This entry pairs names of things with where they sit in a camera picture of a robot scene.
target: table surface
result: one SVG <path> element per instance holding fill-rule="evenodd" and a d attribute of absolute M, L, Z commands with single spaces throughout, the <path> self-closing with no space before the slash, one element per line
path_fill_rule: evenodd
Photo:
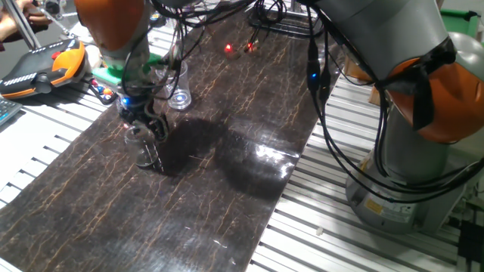
<path fill-rule="evenodd" d="M 271 34 L 228 62 L 224 44 L 253 31 L 244 18 L 188 59 L 192 108 L 160 105 L 169 176 L 132 163 L 111 107 L 0 211 L 0 257 L 28 271 L 244 270 L 315 123 L 307 41 Z"/>

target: metal slotted table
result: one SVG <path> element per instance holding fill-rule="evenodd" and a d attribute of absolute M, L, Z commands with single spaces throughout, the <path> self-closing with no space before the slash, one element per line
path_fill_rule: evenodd
<path fill-rule="evenodd" d="M 330 133 L 354 162 L 374 146 L 380 110 L 370 93 L 340 77 L 327 105 Z M 318 122 L 247 271 L 480 271 L 458 256 L 459 229 L 392 235 L 365 225 L 346 200 L 346 177 Z M 484 213 L 473 218 L 484 226 Z"/>

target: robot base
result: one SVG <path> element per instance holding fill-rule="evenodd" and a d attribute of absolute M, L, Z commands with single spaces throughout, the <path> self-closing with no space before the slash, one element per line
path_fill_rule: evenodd
<path fill-rule="evenodd" d="M 361 163 L 362 168 L 366 173 L 371 177 L 376 178 L 378 181 L 382 181 L 386 184 L 393 184 L 378 173 L 376 166 L 372 163 L 372 160 L 369 159 L 372 157 L 372 154 L 373 153 Z M 457 159 L 450 159 L 445 172 L 449 171 L 449 169 L 456 169 L 457 167 L 462 166 L 462 162 L 457 163 L 457 161 Z M 429 196 L 426 194 L 408 195 L 390 192 L 373 184 L 356 171 L 353 172 L 353 175 L 375 192 L 388 198 L 413 200 Z M 445 195 L 427 202 L 399 204 L 387 202 L 378 198 L 348 177 L 346 181 L 346 197 L 356 215 L 364 223 L 369 224 L 378 230 L 394 234 L 412 233 L 416 231 L 434 233 L 442 226 L 450 215 L 452 209 L 461 200 L 461 197 L 466 190 L 466 186 L 467 185 L 463 185 Z"/>

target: robotic arm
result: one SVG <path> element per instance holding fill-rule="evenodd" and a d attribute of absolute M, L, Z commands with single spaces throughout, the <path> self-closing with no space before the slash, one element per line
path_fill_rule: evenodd
<path fill-rule="evenodd" d="M 176 65 L 173 55 L 162 60 L 149 54 L 151 3 L 74 2 L 79 19 L 88 27 L 108 65 L 95 75 L 121 96 L 119 113 L 127 122 L 143 122 L 158 139 L 164 139 L 168 125 L 164 116 L 154 115 L 149 99 L 153 89 L 135 87 L 149 82 L 147 67 Z M 192 2 L 156 1 L 171 8 Z M 385 97 L 387 90 L 394 104 L 389 110 L 386 99 L 382 99 L 382 128 L 374 157 L 369 156 L 358 167 L 354 165 L 353 173 L 347 171 L 352 177 L 346 189 L 351 207 L 362 220 L 388 232 L 437 230 L 462 197 L 465 182 L 472 178 L 463 180 L 460 175 L 471 169 L 468 172 L 475 175 L 484 167 L 482 162 L 465 167 L 468 162 L 455 162 L 448 154 L 448 144 L 484 126 L 484 49 L 471 37 L 449 35 L 433 0 L 300 2 L 318 13 L 326 30 L 346 46 L 373 79 L 380 95 Z M 325 137 L 331 150 L 334 143 L 327 129 Z M 444 172 L 454 175 L 442 176 Z M 430 188 L 438 193 L 431 193 Z M 391 211 L 385 213 L 388 206 L 406 212 L 396 220 Z"/>

